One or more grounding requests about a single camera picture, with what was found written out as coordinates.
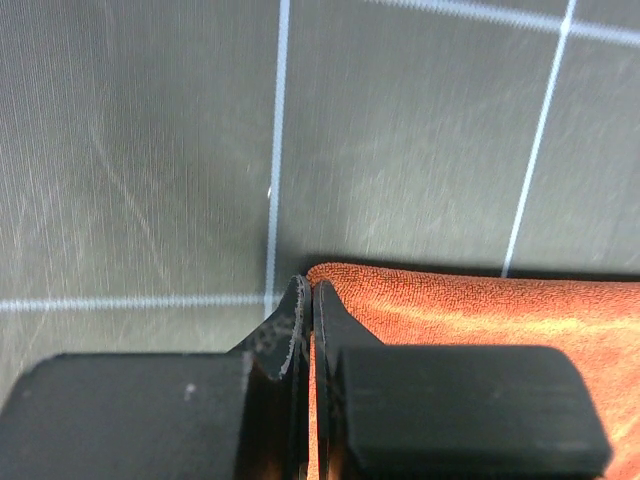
cloth fold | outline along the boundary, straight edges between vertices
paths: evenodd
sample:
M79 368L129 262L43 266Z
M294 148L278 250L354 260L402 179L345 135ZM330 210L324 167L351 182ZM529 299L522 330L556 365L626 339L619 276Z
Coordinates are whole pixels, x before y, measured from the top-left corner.
M318 265L307 277L312 286L330 281L349 313L385 343L562 350L582 373L614 446L607 478L640 479L640 283L484 278L340 263ZM309 479L317 479L311 368Z

scratched surface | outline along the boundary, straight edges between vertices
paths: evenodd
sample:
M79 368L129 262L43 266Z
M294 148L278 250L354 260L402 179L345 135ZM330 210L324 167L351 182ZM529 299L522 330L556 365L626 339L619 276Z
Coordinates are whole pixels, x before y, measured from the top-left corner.
M54 353L224 350L260 321L279 3L0 0L0 305L252 295L3 307L0 399ZM276 292L334 258L499 271L557 33L291 5ZM640 30L630 0L575 18ZM640 275L638 65L638 46L569 39L513 268Z
M264 290L278 5L154 3L1 4L0 299Z

grid line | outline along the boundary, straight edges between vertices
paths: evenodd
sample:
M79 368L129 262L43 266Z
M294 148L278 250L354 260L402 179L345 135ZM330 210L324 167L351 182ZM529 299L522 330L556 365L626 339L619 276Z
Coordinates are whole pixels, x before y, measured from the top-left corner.
M571 20L573 18L573 12L575 10L577 1L578 0L569 0L569 3L567 4L567 13L564 17L564 20L562 21L562 25L560 26L560 37L558 38L558 46L556 47L556 53L553 56L551 72L549 73L549 80L547 81L547 89L544 94L544 100L542 101L540 117L538 118L538 126L536 127L536 134L533 138L533 145L531 146L531 154L529 155L529 162L527 163L527 170L525 172L524 181L522 183L520 198L518 199L516 216L513 220L513 226L511 227L509 245L507 246L507 253L504 258L504 264L502 265L502 277L506 277L509 274L509 269L511 268L511 260L513 259L516 241L518 240L518 233L520 232L520 225L522 225L524 209L527 205L527 198L531 189L531 179L533 178L533 172L536 168L536 161L538 160L538 154L540 153L542 136L544 135L547 118L549 117L549 110L551 109L551 102L553 101L553 93L556 89L558 74L560 72L560 65L562 64L562 57L564 55L565 46L567 45L567 38L569 36L569 31L571 30Z
M277 302L280 297L273 297L272 303ZM11 299L0 300L0 313L234 307L260 305L264 302L264 298L264 294L249 294Z
M394 7L413 8L440 15L467 18L515 28L560 33L563 18L527 10L495 7L481 3L455 2L452 0L366 0L368 3ZM640 31L612 25L574 20L569 36L599 40L604 43L640 47Z
M273 311L273 289L276 271L278 209L280 201L280 170L282 163L282 132L289 48L290 0L280 0L278 20L278 53L276 58L276 91L273 109L273 145L271 149L271 186L269 187L269 221L267 230L267 260L264 281L264 318Z

